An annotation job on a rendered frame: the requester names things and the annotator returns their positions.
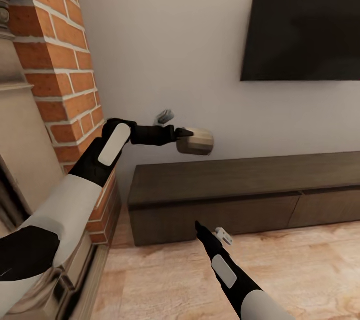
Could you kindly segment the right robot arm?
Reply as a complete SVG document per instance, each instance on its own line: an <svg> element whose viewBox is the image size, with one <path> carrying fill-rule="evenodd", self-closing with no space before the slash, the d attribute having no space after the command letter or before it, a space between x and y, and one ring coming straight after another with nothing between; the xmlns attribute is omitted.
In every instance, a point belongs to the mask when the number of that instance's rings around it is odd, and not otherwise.
<svg viewBox="0 0 360 320"><path fill-rule="evenodd" d="M222 239L232 245L233 238L222 227L212 233L196 220L195 229L223 291L241 320L298 320L263 291L225 250Z"/></svg>

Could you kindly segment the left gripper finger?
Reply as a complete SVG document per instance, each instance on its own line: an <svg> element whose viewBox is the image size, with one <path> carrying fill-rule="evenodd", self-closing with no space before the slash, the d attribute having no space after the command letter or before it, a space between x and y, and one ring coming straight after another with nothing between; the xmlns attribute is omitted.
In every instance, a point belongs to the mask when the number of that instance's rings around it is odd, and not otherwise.
<svg viewBox="0 0 360 320"><path fill-rule="evenodd" d="M177 128L174 132L175 132L176 140L177 140L177 137L187 137L187 136L194 135L194 132L186 130L186 129L182 129L182 128Z"/></svg>

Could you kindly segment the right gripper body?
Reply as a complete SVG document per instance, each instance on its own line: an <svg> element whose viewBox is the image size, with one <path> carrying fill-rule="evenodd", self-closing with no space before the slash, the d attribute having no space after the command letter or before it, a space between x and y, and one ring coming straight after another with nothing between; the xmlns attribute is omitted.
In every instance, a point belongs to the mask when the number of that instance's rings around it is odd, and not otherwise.
<svg viewBox="0 0 360 320"><path fill-rule="evenodd" d="M221 241L207 227L203 227L196 236L204 244L206 251L215 243L222 245Z"/></svg>

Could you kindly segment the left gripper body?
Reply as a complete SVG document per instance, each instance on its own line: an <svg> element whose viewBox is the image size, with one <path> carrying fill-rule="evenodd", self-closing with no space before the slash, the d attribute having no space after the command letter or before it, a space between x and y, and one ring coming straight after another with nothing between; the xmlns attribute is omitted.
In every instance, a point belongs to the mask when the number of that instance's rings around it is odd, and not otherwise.
<svg viewBox="0 0 360 320"><path fill-rule="evenodd" d="M148 127L148 141L144 145L162 146L164 144L176 141L174 125L165 127Z"/></svg>

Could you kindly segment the pillar candle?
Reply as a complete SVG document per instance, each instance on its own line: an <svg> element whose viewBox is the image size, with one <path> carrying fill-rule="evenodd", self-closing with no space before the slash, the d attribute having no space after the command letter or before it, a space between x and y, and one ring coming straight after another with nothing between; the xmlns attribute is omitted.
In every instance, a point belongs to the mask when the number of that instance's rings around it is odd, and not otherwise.
<svg viewBox="0 0 360 320"><path fill-rule="evenodd" d="M181 154L204 155L208 156L214 146L214 135L208 130L183 127L192 131L193 136L177 137L176 146Z"/></svg>

